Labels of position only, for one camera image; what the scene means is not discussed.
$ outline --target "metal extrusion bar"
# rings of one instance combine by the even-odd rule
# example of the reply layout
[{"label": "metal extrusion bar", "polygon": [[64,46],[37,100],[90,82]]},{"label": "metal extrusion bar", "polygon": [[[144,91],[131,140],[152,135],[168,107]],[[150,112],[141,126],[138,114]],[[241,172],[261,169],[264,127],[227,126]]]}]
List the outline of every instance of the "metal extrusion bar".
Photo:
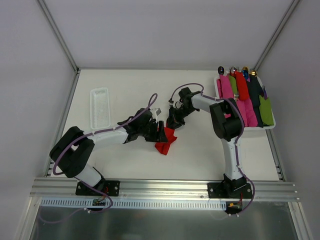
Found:
[{"label": "metal extrusion bar", "polygon": [[278,26],[276,27],[275,31],[273,32],[270,40],[268,41],[267,45],[265,46],[263,52],[261,53],[258,61],[256,62],[254,69],[258,70],[263,63],[263,61],[266,59],[266,56],[270,52],[271,48],[277,41],[279,35],[281,34],[282,30],[284,29],[285,25],[287,24],[288,20],[292,16],[293,12],[297,8],[298,4],[301,2],[301,0],[292,0],[290,3],[288,9],[285,11],[282,19],[280,20]]},{"label": "metal extrusion bar", "polygon": [[46,20],[48,21],[48,23],[53,31],[53,34],[55,35],[60,46],[62,47],[62,50],[63,50],[66,58],[68,59],[71,67],[73,68],[73,70],[75,72],[78,72],[77,64],[76,64],[74,58],[72,57],[72,55],[69,51],[69,48],[68,48],[64,38],[62,37],[61,32],[60,32],[54,18],[52,17],[45,0],[36,0],[36,2],[39,4],[40,9],[42,10]]},{"label": "metal extrusion bar", "polygon": [[[75,76],[73,78],[73,82],[71,84],[71,88],[70,88],[70,91],[69,91],[69,94],[68,94],[68,98],[67,98],[65,106],[63,108],[63,113],[61,115],[61,118],[60,118],[60,121],[59,121],[59,125],[58,125],[57,131],[56,131],[55,136],[54,136],[52,147],[60,140],[60,138],[63,135],[63,131],[64,131],[64,127],[66,125],[66,121],[67,121],[67,117],[68,117],[68,114],[69,114],[69,110],[70,110],[70,106],[71,106],[71,103],[72,103],[72,99],[74,98],[74,94],[75,94],[76,87],[77,87],[77,84],[78,84],[79,75],[80,75],[80,72],[75,74]],[[48,156],[47,165],[45,166],[45,169],[43,171],[43,175],[44,176],[50,175],[50,171],[51,171],[50,167],[53,167],[53,163],[54,162]]]},{"label": "metal extrusion bar", "polygon": [[288,202],[292,221],[299,240],[313,240],[313,236],[306,222],[301,202]]},{"label": "metal extrusion bar", "polygon": [[[119,198],[140,200],[188,200],[209,201],[207,183],[220,181],[203,180],[140,180],[117,179],[120,181]],[[296,186],[292,182],[256,181],[255,198],[258,202],[299,202]],[[34,180],[32,197],[77,197],[77,181],[65,177],[38,177]],[[229,198],[211,200],[233,201]]]},{"label": "metal extrusion bar", "polygon": [[31,197],[24,215],[21,216],[22,225],[18,227],[16,240],[29,240],[33,232],[39,206],[41,204],[41,197]]},{"label": "metal extrusion bar", "polygon": [[266,130],[265,132],[266,132],[266,136],[268,138],[270,149],[272,152],[272,156],[273,156],[273,159],[275,162],[275,167],[277,169],[279,169],[280,172],[278,174],[280,174],[282,179],[285,181],[287,179],[287,176],[286,176],[286,172],[284,171],[284,168],[283,168],[283,163],[281,160],[281,156],[280,156],[279,148],[277,146],[274,132],[271,129]]}]

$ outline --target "metal pole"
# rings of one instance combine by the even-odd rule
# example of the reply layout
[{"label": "metal pole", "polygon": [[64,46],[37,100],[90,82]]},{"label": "metal pole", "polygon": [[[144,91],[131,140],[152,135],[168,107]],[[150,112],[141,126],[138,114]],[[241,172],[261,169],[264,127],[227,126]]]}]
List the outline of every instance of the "metal pole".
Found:
[{"label": "metal pole", "polygon": [[73,68],[73,70],[75,72],[78,72],[79,68],[78,68],[74,58],[72,57],[72,55],[69,51],[69,48],[68,48],[64,38],[62,37],[61,32],[60,32],[54,18],[52,17],[45,0],[36,0],[36,2],[38,3],[40,9],[42,10],[46,20],[48,21],[48,23],[51,27],[51,30],[52,30],[53,34],[55,35],[56,39],[58,40],[60,46],[62,47],[62,50],[63,50],[66,58],[68,59],[71,67]]},{"label": "metal pole", "polygon": [[263,63],[263,61],[266,59],[268,53],[270,52],[271,48],[277,41],[279,35],[283,31],[285,25],[287,24],[288,20],[292,16],[293,12],[297,8],[298,4],[301,2],[301,0],[293,0],[291,4],[289,5],[288,9],[285,11],[281,21],[279,22],[278,26],[276,27],[275,31],[273,32],[270,40],[268,41],[267,45],[265,46],[263,52],[261,53],[258,61],[256,62],[254,69],[258,70]]}]

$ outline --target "red fabric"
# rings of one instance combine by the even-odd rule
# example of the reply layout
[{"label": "red fabric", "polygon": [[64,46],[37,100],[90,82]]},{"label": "red fabric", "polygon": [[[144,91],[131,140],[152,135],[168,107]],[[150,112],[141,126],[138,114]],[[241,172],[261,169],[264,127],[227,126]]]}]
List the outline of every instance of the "red fabric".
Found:
[{"label": "red fabric", "polygon": [[239,99],[242,101],[247,100],[249,96],[249,91],[246,83],[246,79],[242,72],[235,72],[235,81],[236,81],[236,87],[238,88],[239,92]]},{"label": "red fabric", "polygon": [[166,138],[168,139],[168,142],[157,142],[154,146],[159,151],[159,153],[163,155],[167,155],[169,152],[170,145],[177,140],[177,137],[174,136],[175,130],[165,127],[164,133]]}]

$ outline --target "white tray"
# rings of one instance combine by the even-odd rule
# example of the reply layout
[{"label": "white tray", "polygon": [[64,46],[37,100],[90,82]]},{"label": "white tray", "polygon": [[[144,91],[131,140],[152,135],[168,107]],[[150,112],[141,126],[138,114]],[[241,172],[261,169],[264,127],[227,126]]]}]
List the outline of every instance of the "white tray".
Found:
[{"label": "white tray", "polygon": [[93,130],[110,127],[109,91],[106,87],[90,91],[90,126]]},{"label": "white tray", "polygon": [[[218,91],[218,85],[217,85],[217,80],[220,79],[219,76],[214,78],[214,88],[215,88],[215,95],[218,98],[219,97],[219,91]],[[258,77],[258,81],[260,83],[260,86],[262,86],[262,82],[260,77]],[[259,127],[259,126],[246,126],[244,128],[244,131],[260,131],[260,130],[268,130],[268,129],[273,129],[276,126],[276,120],[275,120],[275,116],[274,113],[272,112],[272,118],[273,118],[273,126],[264,126],[264,127]]]}]

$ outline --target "green cloth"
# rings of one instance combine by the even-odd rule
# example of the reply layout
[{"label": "green cloth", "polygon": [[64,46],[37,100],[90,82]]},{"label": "green cloth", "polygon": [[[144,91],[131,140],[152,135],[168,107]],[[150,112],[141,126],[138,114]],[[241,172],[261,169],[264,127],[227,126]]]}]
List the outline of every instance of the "green cloth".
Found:
[{"label": "green cloth", "polygon": [[229,81],[231,83],[231,88],[232,88],[233,94],[237,94],[238,93],[238,88],[237,88],[236,79],[231,75],[228,75],[228,77],[229,77]]},{"label": "green cloth", "polygon": [[259,95],[260,100],[260,115],[262,122],[265,125],[273,126],[274,125],[274,119],[272,117],[272,110],[271,110],[271,103],[270,98],[268,97],[266,100],[263,96]]}]

